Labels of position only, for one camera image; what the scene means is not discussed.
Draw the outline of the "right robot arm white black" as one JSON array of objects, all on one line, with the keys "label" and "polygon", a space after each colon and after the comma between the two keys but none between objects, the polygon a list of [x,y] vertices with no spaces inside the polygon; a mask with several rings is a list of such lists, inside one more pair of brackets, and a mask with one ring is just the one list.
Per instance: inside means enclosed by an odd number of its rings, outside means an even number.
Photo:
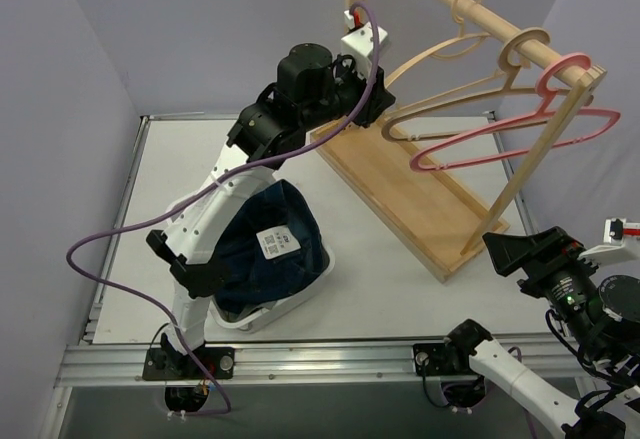
[{"label": "right robot arm white black", "polygon": [[447,365],[488,380],[555,438],[638,437],[639,280],[627,274],[592,279],[604,266],[638,259],[638,223],[607,219],[601,243],[590,248],[560,227],[528,236],[488,232],[483,241],[495,272],[524,273],[520,291],[547,301],[546,322],[563,324],[575,341],[560,343],[606,386],[572,398],[472,319],[445,337]]}]

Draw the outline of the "beige hanger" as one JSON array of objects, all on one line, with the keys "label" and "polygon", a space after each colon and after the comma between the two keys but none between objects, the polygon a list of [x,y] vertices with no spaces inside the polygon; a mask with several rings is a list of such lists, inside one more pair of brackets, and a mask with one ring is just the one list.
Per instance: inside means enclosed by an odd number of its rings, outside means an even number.
[{"label": "beige hanger", "polygon": [[[472,0],[474,4],[482,4],[483,0]],[[425,49],[424,51],[418,53],[413,56],[405,63],[400,65],[396,70],[394,70],[385,80],[385,85],[392,85],[397,79],[399,79],[402,75],[404,75],[411,68],[419,64],[425,59],[436,59],[439,61],[450,61],[453,59],[457,59],[462,57],[474,49],[478,48],[482,45],[490,35],[487,32],[467,32],[466,31],[466,23],[465,19],[461,16],[459,11],[459,2],[460,0],[453,0],[450,6],[450,14],[451,18],[455,24],[458,25],[458,31],[455,36],[452,38],[446,39],[442,42],[436,43],[435,45]],[[461,49],[457,52],[453,53],[445,53],[445,50],[457,46],[460,44],[466,44],[468,46],[464,49]]]},{"label": "beige hanger", "polygon": [[[463,104],[501,96],[534,94],[535,88],[533,86],[514,85],[520,71],[531,67],[531,61],[522,53],[519,53],[519,59],[516,62],[511,61],[511,55],[516,51],[516,47],[528,40],[536,40],[543,45],[549,45],[551,42],[550,34],[543,28],[532,27],[521,30],[502,46],[497,58],[497,69],[490,76],[450,89],[440,94],[436,94],[413,104],[400,107],[392,113],[386,113],[382,119],[382,137],[390,142],[413,142],[413,139],[409,136],[394,136],[392,134],[392,129],[403,122],[409,121],[410,119],[414,119],[418,116],[423,116],[429,112],[436,112]],[[498,78],[503,78],[504,81],[497,88],[451,98],[452,94],[468,90]]]}]

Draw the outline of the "dark blue denim skirt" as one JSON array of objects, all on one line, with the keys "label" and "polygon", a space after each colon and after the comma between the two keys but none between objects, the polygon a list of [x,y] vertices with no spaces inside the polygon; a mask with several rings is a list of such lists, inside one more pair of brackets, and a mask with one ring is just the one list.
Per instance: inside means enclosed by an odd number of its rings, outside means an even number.
[{"label": "dark blue denim skirt", "polygon": [[215,254],[230,270],[215,299],[233,314],[290,297],[326,268],[316,219],[302,193],[286,180],[243,204],[220,237]]}]

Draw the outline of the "grey pleated skirt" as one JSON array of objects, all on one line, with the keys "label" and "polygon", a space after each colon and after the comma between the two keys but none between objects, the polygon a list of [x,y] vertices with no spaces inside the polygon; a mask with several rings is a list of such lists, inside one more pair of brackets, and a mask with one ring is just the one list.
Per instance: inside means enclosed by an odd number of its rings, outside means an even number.
[{"label": "grey pleated skirt", "polygon": [[242,321],[252,322],[265,314],[270,314],[278,307],[278,305],[278,301],[271,301],[259,305],[247,305],[239,313],[227,311],[223,314],[223,317],[231,323],[238,323]]}]

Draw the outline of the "beige hanger front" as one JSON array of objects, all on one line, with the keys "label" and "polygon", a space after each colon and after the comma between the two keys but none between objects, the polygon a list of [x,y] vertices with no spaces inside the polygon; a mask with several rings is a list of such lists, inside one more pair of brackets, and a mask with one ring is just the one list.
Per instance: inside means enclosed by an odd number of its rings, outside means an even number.
[{"label": "beige hanger front", "polygon": [[[550,34],[543,28],[532,27],[521,30],[502,46],[497,58],[497,69],[490,76],[450,89],[440,94],[436,94],[413,104],[400,107],[392,113],[386,113],[382,119],[382,137],[390,142],[413,142],[413,139],[409,136],[394,136],[392,134],[392,129],[403,122],[409,121],[410,119],[414,119],[418,116],[423,116],[429,112],[436,112],[463,104],[501,96],[534,94],[535,88],[533,86],[514,85],[520,71],[531,67],[531,61],[522,53],[519,53],[519,59],[516,62],[511,61],[511,55],[516,51],[516,47],[528,40],[536,40],[543,45],[549,45],[551,42]],[[503,78],[504,81],[497,88],[451,98],[452,94],[468,90],[498,78]]]}]

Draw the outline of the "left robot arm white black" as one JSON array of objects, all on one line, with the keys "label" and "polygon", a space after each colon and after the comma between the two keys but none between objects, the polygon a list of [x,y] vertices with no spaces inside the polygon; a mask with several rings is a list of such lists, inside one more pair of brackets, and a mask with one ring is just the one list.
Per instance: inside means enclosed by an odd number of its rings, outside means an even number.
[{"label": "left robot arm white black", "polygon": [[275,81],[240,112],[201,187],[174,203],[164,228],[147,233],[147,245],[174,280],[176,322],[164,347],[166,367],[177,377],[201,368],[210,302],[230,277],[216,247],[241,207],[273,183],[286,160],[310,150],[308,132],[338,119],[367,127],[394,104],[380,52],[373,44],[338,55],[315,43],[294,46],[278,63]]}]

